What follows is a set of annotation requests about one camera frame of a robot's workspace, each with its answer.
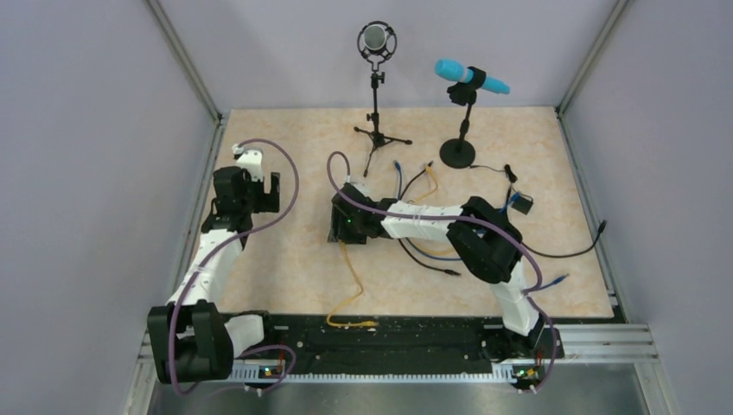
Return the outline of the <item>blue microphone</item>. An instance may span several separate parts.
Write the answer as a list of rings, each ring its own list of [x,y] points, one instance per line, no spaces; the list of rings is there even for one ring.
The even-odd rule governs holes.
[[[465,115],[459,126],[458,137],[445,141],[439,150],[439,156],[448,167],[465,169],[475,160],[475,147],[467,141],[467,135],[478,91],[508,95],[511,87],[502,80],[488,76],[478,67],[464,66],[451,59],[438,60],[434,66],[434,72],[438,77],[453,82],[453,85],[446,90],[450,101],[455,105],[466,107]]]

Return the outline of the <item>black power adapter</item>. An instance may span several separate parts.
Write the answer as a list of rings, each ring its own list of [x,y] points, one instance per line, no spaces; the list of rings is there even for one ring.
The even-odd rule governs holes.
[[[514,194],[510,199],[510,207],[523,215],[528,215],[533,207],[533,198],[522,195],[520,193]]]

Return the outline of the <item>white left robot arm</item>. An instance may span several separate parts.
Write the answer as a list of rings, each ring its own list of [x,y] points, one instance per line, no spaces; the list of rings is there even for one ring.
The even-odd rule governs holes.
[[[265,326],[264,314],[224,317],[215,304],[244,251],[252,216],[280,209],[280,175],[270,179],[266,189],[265,179],[247,169],[214,171],[214,197],[194,261],[168,302],[147,316],[156,374],[163,384],[224,380],[247,349],[261,358],[276,349],[277,334]]]

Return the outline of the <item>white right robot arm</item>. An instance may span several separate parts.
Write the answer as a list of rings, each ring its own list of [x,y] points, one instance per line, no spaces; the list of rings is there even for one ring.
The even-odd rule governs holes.
[[[528,296],[522,235],[499,209],[479,196],[448,207],[395,198],[375,201],[363,186],[351,182],[336,191],[331,206],[333,242],[423,239],[450,245],[497,298],[509,349],[529,356],[541,346],[545,322]]]

